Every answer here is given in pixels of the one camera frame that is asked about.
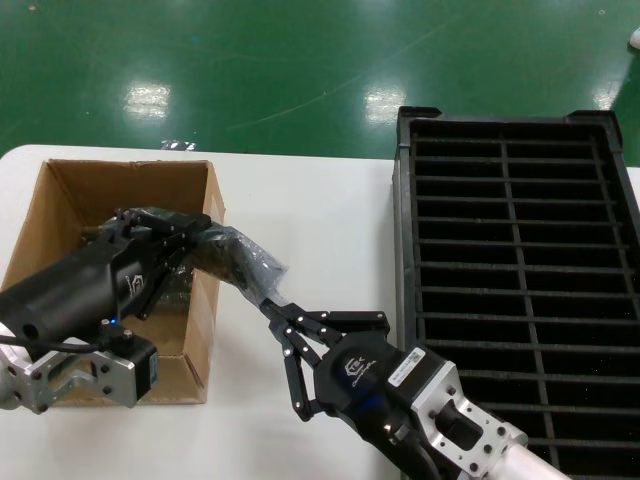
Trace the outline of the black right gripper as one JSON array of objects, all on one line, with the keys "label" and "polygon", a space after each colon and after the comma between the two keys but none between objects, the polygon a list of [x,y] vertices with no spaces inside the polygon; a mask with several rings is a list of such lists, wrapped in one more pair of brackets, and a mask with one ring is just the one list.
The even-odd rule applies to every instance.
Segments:
[{"label": "black right gripper", "polygon": [[[307,311],[269,299],[259,310],[281,345],[291,406],[302,421],[323,410],[347,423],[409,478],[440,477],[411,405],[442,368],[443,358],[422,345],[404,352],[388,343],[383,337],[390,325],[383,312]],[[323,345],[340,342],[320,361],[302,336]],[[317,401],[309,398],[302,362],[314,369]]]}]

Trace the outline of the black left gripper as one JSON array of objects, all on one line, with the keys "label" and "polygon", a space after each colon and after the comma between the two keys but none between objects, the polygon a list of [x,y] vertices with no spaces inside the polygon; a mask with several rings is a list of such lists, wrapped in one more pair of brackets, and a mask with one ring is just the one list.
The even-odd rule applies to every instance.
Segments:
[{"label": "black left gripper", "polygon": [[147,319],[195,247],[194,235],[211,225],[203,213],[119,211],[114,235],[127,240],[99,238],[12,285],[1,293],[1,324],[20,339],[62,342],[104,319]]}]

